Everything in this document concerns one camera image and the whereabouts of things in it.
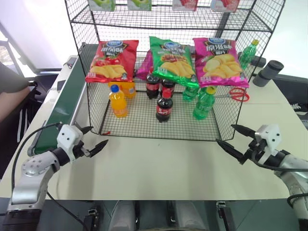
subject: robotic arm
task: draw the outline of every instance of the robotic arm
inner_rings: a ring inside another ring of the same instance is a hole
[[[308,230],[308,161],[296,158],[289,152],[277,151],[281,142],[281,133],[278,125],[263,125],[257,131],[241,125],[232,127],[242,135],[253,138],[249,149],[243,155],[225,141],[216,140],[220,147],[235,157],[241,164],[247,159],[259,167],[274,170],[288,187],[289,205],[294,209],[299,219],[300,230]]]
[[[81,156],[93,157],[108,143],[102,141],[91,151],[83,147],[83,134],[91,127],[78,129],[62,125],[57,148],[27,159],[22,164],[22,176],[13,189],[3,228],[5,231],[35,231],[45,201],[48,181],[61,166]]]

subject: cola bottle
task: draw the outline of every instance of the cola bottle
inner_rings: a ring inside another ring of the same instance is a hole
[[[167,79],[164,79],[162,81],[162,88],[161,88],[161,91],[160,91],[160,96],[162,96],[162,93],[168,89],[171,91],[171,97],[173,96],[173,92],[174,92],[174,88],[175,88],[175,82],[173,81],[170,81],[170,80],[167,80]]]
[[[159,85],[160,81],[158,77],[153,76],[151,73],[149,73],[146,77],[146,94],[149,97],[149,99],[157,98],[159,94]]]
[[[161,123],[168,121],[172,110],[173,101],[171,99],[171,90],[163,91],[163,96],[157,101],[156,118]]]

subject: scissors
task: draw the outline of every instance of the scissors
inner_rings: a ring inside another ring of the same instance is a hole
[[[231,99],[239,102],[246,102],[250,99],[249,95],[246,93],[246,89],[244,88],[232,88],[228,94],[218,95],[215,98],[225,98],[225,97],[230,97]]]

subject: wire basket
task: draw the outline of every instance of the wire basket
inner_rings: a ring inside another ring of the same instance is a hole
[[[199,0],[197,11],[172,10],[172,0],[152,0],[152,11],[129,11],[126,0],[116,0],[114,12],[91,11],[88,0],[65,0],[73,36],[85,75],[95,55],[98,42],[109,40],[139,40],[137,70],[150,49],[149,36],[170,39],[193,46],[192,38],[218,37],[236,40],[237,51],[244,50],[258,39],[257,56],[262,56],[276,27],[284,0],[241,0],[234,13],[213,12],[210,0]],[[251,77],[255,67],[244,73]],[[176,85],[171,118],[159,123],[155,118],[156,100],[149,100],[145,83],[135,80],[137,94],[128,99],[129,115],[116,118],[108,99],[106,84],[87,86],[92,132],[100,135],[143,138],[214,141],[234,136],[231,124],[236,124],[241,102],[228,97],[216,98],[213,110],[205,120],[193,118],[194,102],[182,100],[184,87]],[[232,87],[219,86],[216,95],[226,95]]]

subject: orange juice bottle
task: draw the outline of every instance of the orange juice bottle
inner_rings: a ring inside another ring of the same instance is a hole
[[[111,102],[111,108],[116,117],[126,117],[128,114],[127,103],[124,97],[123,91],[119,89],[119,86],[114,84],[110,87],[111,93],[109,99]]]
[[[121,82],[121,90],[124,92],[127,98],[134,98],[136,95],[134,82]]]

